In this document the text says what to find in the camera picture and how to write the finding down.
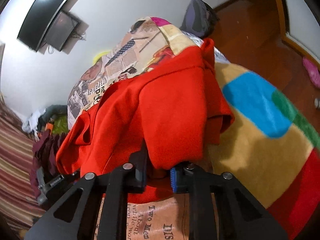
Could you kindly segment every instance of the blue patch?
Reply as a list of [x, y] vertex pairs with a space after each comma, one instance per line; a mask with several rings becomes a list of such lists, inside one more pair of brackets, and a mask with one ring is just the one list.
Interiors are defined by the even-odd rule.
[[224, 86], [222, 93], [227, 101], [266, 136], [279, 138], [291, 125], [272, 101], [276, 88], [261, 76], [247, 72]]

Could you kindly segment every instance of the wall-mounted television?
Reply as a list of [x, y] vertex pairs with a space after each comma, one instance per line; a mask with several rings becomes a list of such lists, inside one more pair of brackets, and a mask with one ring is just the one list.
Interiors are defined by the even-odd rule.
[[67, 0], [35, 0], [24, 19], [18, 40], [38, 51], [48, 28]]

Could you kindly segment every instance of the green patch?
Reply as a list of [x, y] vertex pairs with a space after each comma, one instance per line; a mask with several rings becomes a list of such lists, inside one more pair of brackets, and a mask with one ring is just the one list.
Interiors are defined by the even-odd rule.
[[280, 112], [291, 122], [293, 122], [299, 111], [289, 101], [289, 99], [278, 89], [276, 89], [272, 94], [272, 101], [279, 108]]
[[298, 113], [293, 120], [293, 123], [303, 131], [313, 146], [320, 150], [320, 136], [308, 120], [302, 114]]
[[279, 90], [275, 90], [272, 94], [272, 101], [278, 107], [281, 113], [303, 132], [313, 146], [320, 150], [319, 134], [308, 122], [308, 120], [290, 102], [290, 100]]
[[59, 116], [53, 124], [52, 134], [68, 133], [68, 117], [67, 115]]

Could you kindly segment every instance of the multicolored blanket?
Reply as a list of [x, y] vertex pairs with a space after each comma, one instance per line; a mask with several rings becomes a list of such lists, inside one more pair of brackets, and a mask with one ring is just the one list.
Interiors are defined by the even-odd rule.
[[[110, 84], [151, 71], [159, 61], [170, 60], [188, 46], [196, 44], [166, 20], [138, 20], [73, 88], [68, 101], [69, 128], [81, 111], [99, 101]], [[219, 56], [215, 70], [236, 121], [221, 135], [220, 145], [205, 147], [213, 172], [232, 172], [293, 239], [320, 201], [319, 134], [259, 75]], [[188, 196], [130, 204], [127, 223], [128, 239], [160, 239], [164, 230], [172, 232], [176, 240], [185, 239]]]

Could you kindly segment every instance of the black metal bracket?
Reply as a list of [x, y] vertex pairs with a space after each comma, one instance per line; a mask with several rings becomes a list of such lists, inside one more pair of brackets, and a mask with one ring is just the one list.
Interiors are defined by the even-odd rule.
[[[89, 172], [27, 232], [25, 240], [92, 240], [103, 194], [97, 240], [125, 240], [128, 193], [142, 193], [148, 151], [143, 143], [111, 173]], [[189, 162], [175, 166], [176, 193], [189, 193], [190, 240], [287, 240], [286, 232], [229, 172], [215, 175]], [[216, 231], [214, 193], [219, 236]]]
[[189, 240], [288, 239], [280, 224], [230, 172], [211, 174], [189, 162], [175, 166], [175, 172], [176, 193], [189, 193]]
[[45, 174], [43, 167], [40, 167], [36, 174], [41, 192], [37, 201], [44, 210], [52, 207], [72, 187], [72, 182], [80, 177], [80, 171], [77, 170], [72, 174], [60, 174], [54, 178], [51, 174]]

